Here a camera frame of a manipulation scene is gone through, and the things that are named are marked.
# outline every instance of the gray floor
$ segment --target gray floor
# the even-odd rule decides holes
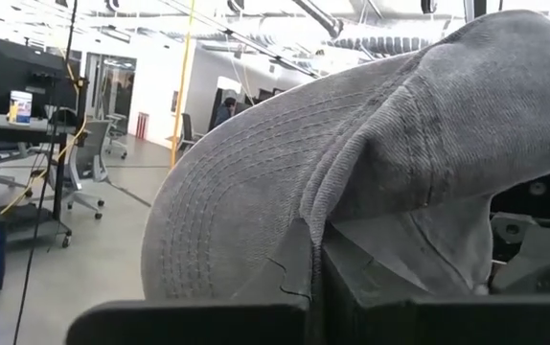
[[[113,185],[84,186],[105,200],[103,218],[95,220],[92,211],[77,205],[62,216],[74,232],[70,247],[62,249],[61,238],[37,242],[18,344],[62,344],[66,329],[83,311],[106,301],[143,297],[141,240],[149,204],[169,171],[169,151],[129,140],[126,160],[115,153],[105,160]],[[7,164],[0,174],[27,180],[33,161]],[[0,204],[19,192],[0,186]],[[12,344],[29,247],[20,242],[8,250],[0,293],[0,344]]]

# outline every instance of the office desk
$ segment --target office desk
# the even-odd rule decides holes
[[[28,126],[12,125],[7,122],[6,115],[0,115],[0,141],[11,143],[31,143],[42,144],[52,141],[53,127],[48,125],[46,120],[31,119]],[[66,147],[67,134],[74,132],[73,127],[59,126],[54,143],[59,145],[59,151],[62,152]],[[56,187],[54,188],[54,212],[55,220],[60,219],[60,203],[62,198],[62,187],[64,183],[64,160],[65,154],[58,159],[56,170]]]

